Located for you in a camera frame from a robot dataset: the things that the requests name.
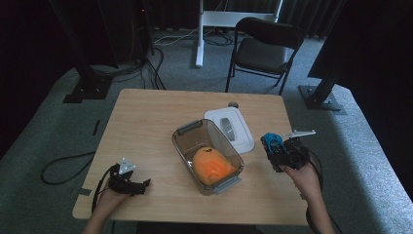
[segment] table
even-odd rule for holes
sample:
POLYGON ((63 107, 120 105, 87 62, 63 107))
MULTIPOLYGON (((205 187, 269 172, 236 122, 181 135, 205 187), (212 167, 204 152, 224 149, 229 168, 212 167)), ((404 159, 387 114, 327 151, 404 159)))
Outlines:
POLYGON ((104 172, 127 158, 137 165, 131 181, 151 178, 144 195, 129 198, 112 219, 199 223, 307 225, 307 203, 292 179, 276 173, 261 146, 266 133, 291 133, 282 97, 233 93, 122 90, 83 184, 73 215, 89 218, 94 190, 104 172), (239 104, 255 147, 241 154, 241 182, 204 196, 175 149, 180 126, 204 118, 207 110, 239 104))
POLYGON ((198 50, 196 66, 202 67, 204 63, 204 26, 235 27, 238 21, 246 17, 255 17, 262 20, 278 21, 282 0, 277 2, 272 14, 242 13, 242 12, 215 12, 204 11, 204 0, 200 0, 198 50))

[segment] container lid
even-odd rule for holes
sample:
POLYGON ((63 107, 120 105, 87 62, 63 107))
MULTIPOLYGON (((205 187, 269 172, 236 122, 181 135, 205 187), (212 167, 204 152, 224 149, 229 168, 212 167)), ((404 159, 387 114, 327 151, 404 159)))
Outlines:
POLYGON ((227 107, 209 110, 206 112, 205 118, 211 120, 218 127, 239 154, 254 148, 255 143, 251 132, 238 108, 227 107))

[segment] orange object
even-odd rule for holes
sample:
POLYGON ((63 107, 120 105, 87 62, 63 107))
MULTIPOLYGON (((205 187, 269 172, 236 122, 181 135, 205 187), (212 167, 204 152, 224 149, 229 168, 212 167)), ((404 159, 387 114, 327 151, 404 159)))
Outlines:
POLYGON ((213 185, 236 170, 224 155, 212 147, 199 149, 194 155, 192 167, 198 179, 205 185, 213 185))

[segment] chair backrest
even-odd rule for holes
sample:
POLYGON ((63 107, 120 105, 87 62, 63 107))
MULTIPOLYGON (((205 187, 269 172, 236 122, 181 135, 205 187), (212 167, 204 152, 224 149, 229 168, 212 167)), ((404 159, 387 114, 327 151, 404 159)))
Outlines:
POLYGON ((257 18, 243 18, 236 25, 236 33, 242 31, 270 45, 298 50, 304 41, 304 32, 292 25, 257 18))

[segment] food storage box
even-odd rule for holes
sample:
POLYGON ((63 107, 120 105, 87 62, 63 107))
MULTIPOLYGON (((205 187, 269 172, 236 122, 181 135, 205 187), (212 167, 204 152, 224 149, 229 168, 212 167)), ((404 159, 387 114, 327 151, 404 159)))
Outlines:
POLYGON ((196 120, 179 127, 172 135, 172 142, 202 194, 219 194, 241 181, 239 174, 244 169, 244 161, 212 121, 196 120), (203 184, 192 167, 192 159, 202 147, 212 147, 221 152, 236 170, 213 185, 203 184))

